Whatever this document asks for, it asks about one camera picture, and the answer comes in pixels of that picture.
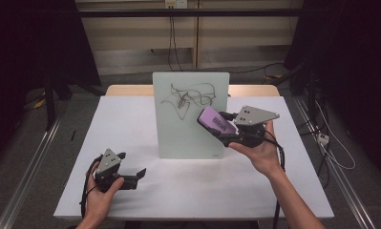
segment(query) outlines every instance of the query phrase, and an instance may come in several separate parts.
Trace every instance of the floor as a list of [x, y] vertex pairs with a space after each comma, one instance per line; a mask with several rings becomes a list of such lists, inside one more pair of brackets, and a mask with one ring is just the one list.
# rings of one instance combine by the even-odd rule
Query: floor
[[[255, 53], [253, 49], [227, 49], [209, 51], [206, 55], [208, 60], [204, 67], [219, 68], [222, 71], [232, 71], [231, 80], [238, 84], [261, 84], [269, 79], [268, 75], [286, 73], [281, 66], [272, 66], [265, 70], [252, 71], [250, 73], [236, 73], [258, 69], [267, 63], [282, 62], [286, 55], [286, 47], [265, 48], [262, 52]], [[168, 51], [140, 51], [140, 52], [97, 52], [95, 61], [100, 73], [103, 89], [110, 84], [118, 83], [152, 83], [152, 71], [171, 71], [179, 68], [171, 56], [171, 67], [167, 64]], [[202, 71], [201, 68], [194, 70], [191, 65], [191, 52], [183, 49], [178, 50], [178, 59], [184, 70]], [[287, 83], [278, 87], [281, 96], [285, 98], [286, 104], [294, 118], [296, 126], [304, 124], [305, 120], [299, 107], [296, 105], [296, 96], [291, 95]], [[72, 86], [74, 97], [71, 101], [55, 100], [57, 110], [66, 107], [62, 122], [59, 125], [58, 134], [53, 138], [53, 143], [48, 152], [38, 163], [40, 173], [32, 177], [30, 191], [23, 199], [19, 199], [22, 205], [12, 209], [15, 214], [13, 221], [8, 227], [1, 228], [66, 228], [77, 221], [65, 221], [55, 219], [53, 210], [68, 174], [74, 166], [75, 157], [85, 138], [90, 126], [91, 119], [98, 103], [98, 97], [87, 94], [83, 90]], [[17, 189], [20, 180], [23, 179], [27, 168], [30, 167], [32, 158], [39, 148], [44, 129], [46, 126], [45, 105], [42, 109], [30, 110], [31, 104], [26, 107], [26, 112], [20, 122], [20, 126], [0, 157], [0, 217], [9, 207], [11, 197]], [[381, 228], [381, 174], [367, 159], [366, 153], [360, 144], [351, 139], [348, 129], [338, 117], [337, 111], [333, 111], [331, 104], [327, 106], [329, 112], [329, 125], [338, 139], [351, 151], [355, 159], [356, 167], [353, 170], [343, 170], [349, 184], [356, 191], [357, 196], [365, 205], [370, 214], [373, 226], [368, 228]], [[308, 131], [307, 125], [301, 125], [300, 132]], [[312, 135], [302, 135], [308, 154], [315, 168], [319, 168], [322, 155], [318, 151], [317, 144]], [[335, 138], [331, 137], [332, 151], [338, 161], [350, 166], [351, 158], [346, 154]], [[356, 216], [352, 213], [352, 206], [347, 201], [346, 194], [337, 181], [335, 174], [328, 173], [329, 167], [321, 170], [320, 180], [324, 186], [329, 179], [325, 192], [335, 213], [334, 219], [324, 219], [328, 228], [366, 228], [358, 223]], [[107, 221], [102, 228], [121, 228], [123, 223]], [[270, 228], [271, 220], [262, 220], [261, 228]], [[287, 228], [286, 222], [281, 220], [279, 228]]]

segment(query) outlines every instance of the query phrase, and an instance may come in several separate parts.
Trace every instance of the scribble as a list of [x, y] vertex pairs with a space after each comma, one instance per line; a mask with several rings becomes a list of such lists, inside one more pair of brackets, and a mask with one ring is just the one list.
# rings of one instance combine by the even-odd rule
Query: scribble
[[183, 88], [175, 88], [171, 84], [170, 93], [161, 103], [171, 104], [181, 120], [186, 117], [190, 106], [211, 106], [216, 97], [215, 88], [210, 83], [195, 84]]

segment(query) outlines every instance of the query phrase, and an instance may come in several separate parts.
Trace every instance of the hand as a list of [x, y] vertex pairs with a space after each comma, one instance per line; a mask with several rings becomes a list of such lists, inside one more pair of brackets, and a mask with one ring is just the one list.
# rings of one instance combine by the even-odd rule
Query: hand
[[[265, 133], [265, 137], [270, 140], [275, 140], [273, 138], [273, 121], [266, 123], [266, 131], [268, 133]], [[282, 169], [277, 155], [277, 146], [272, 143], [264, 141], [255, 148], [249, 148], [242, 144], [231, 142], [229, 147], [247, 156], [255, 169], [267, 177], [270, 177], [272, 172]]]
[[[99, 162], [93, 167], [91, 174], [95, 172]], [[124, 178], [118, 178], [106, 193], [102, 193], [96, 186], [93, 176], [89, 176], [87, 190], [93, 190], [87, 196], [87, 206], [85, 218], [79, 223], [77, 228], [97, 228], [109, 214], [114, 194], [124, 183]]]

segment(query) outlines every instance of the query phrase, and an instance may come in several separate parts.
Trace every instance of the white table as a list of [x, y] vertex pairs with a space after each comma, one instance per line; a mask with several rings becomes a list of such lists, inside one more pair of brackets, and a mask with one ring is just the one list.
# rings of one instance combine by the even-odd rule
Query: white table
[[[285, 148], [286, 173], [318, 218], [333, 217], [307, 151], [282, 97], [230, 97], [228, 111], [249, 105], [279, 113], [274, 121]], [[129, 220], [272, 218], [276, 198], [268, 180], [243, 155], [226, 149], [219, 160], [160, 159], [152, 96], [104, 96], [54, 215], [80, 217], [84, 173], [110, 148], [126, 152], [119, 170], [134, 175], [147, 168], [136, 190], [115, 195], [109, 217]]]

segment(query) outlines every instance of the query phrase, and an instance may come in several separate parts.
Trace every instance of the black curtain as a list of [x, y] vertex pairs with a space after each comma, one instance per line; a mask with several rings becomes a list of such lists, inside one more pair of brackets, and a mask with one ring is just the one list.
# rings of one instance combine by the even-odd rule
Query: black curtain
[[315, 86], [326, 93], [354, 139], [381, 170], [381, 2], [336, 2], [304, 3], [305, 8], [328, 7], [329, 15], [319, 21], [299, 20], [285, 66], [309, 63], [290, 82], [304, 88], [314, 71]]
[[47, 75], [65, 85], [100, 85], [80, 17], [54, 10], [77, 12], [74, 0], [0, 0], [0, 151], [23, 114], [27, 92], [43, 88]]

